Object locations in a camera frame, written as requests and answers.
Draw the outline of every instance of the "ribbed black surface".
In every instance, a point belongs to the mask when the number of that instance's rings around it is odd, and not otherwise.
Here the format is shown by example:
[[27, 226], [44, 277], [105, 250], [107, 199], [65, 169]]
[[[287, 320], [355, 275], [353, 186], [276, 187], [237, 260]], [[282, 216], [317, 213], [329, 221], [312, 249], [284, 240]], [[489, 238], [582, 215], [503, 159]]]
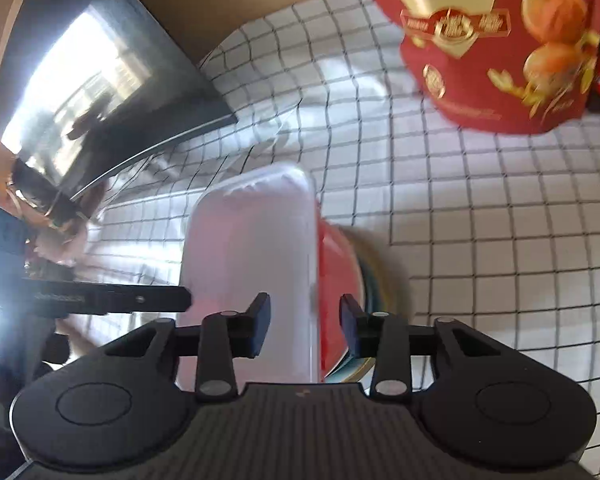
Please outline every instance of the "ribbed black surface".
[[126, 470], [78, 475], [30, 465], [19, 480], [529, 480], [590, 479], [575, 463], [500, 474], [449, 457], [400, 406], [358, 384], [251, 385], [231, 404], [200, 410], [171, 449]]

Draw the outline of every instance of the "white plastic tray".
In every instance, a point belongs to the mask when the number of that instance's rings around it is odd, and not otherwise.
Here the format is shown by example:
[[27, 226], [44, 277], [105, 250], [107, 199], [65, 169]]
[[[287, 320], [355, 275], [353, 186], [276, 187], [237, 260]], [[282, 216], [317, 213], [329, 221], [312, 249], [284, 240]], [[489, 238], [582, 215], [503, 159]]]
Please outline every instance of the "white plastic tray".
[[[313, 181], [284, 162], [210, 188], [191, 215], [180, 284], [194, 301], [178, 325], [222, 310], [243, 312], [259, 292], [271, 296], [260, 356], [234, 360], [240, 387], [319, 380], [317, 220]], [[181, 388], [193, 389], [195, 371], [195, 358], [181, 360]]]

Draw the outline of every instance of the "grid pattern tablecloth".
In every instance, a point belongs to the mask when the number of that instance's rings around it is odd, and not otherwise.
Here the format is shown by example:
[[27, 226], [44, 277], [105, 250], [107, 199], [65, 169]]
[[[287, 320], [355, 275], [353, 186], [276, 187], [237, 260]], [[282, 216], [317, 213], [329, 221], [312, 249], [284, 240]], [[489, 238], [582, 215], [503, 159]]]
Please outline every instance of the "grid pattern tablecloth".
[[[572, 377], [598, 409], [583, 464], [600, 472], [600, 116], [544, 136], [445, 121], [372, 0], [310, 0], [236, 30], [203, 70], [238, 116], [112, 182], [77, 273], [177, 283], [187, 218], [211, 184], [277, 160], [314, 177], [322, 214], [404, 262], [413, 320], [455, 316]], [[82, 317], [97, 343], [147, 315]], [[414, 362], [414, 385], [431, 378]]]

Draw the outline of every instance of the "red pouch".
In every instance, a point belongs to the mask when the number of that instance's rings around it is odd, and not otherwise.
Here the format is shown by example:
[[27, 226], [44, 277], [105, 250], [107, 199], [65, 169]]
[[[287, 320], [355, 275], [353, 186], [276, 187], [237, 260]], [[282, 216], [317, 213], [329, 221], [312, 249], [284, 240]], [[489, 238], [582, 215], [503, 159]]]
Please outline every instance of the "red pouch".
[[581, 116], [600, 0], [376, 0], [403, 26], [402, 59], [461, 126], [538, 134]]

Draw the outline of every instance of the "white tablecloth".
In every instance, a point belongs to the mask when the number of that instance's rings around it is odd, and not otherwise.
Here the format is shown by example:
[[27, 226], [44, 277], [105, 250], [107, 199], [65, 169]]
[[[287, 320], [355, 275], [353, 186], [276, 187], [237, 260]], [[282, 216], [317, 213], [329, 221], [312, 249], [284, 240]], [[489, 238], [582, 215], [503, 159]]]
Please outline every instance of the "white tablecloth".
[[[460, 129], [419, 93], [401, 41], [372, 0], [310, 0], [236, 30], [203, 71], [238, 123], [116, 177], [78, 276], [177, 283], [209, 185], [299, 162], [323, 216], [404, 261], [413, 322], [455, 316], [587, 389], [599, 415], [583, 464], [599, 473], [600, 116], [536, 137]], [[148, 319], [77, 323], [102, 344]], [[415, 386], [429, 381], [414, 359]]]

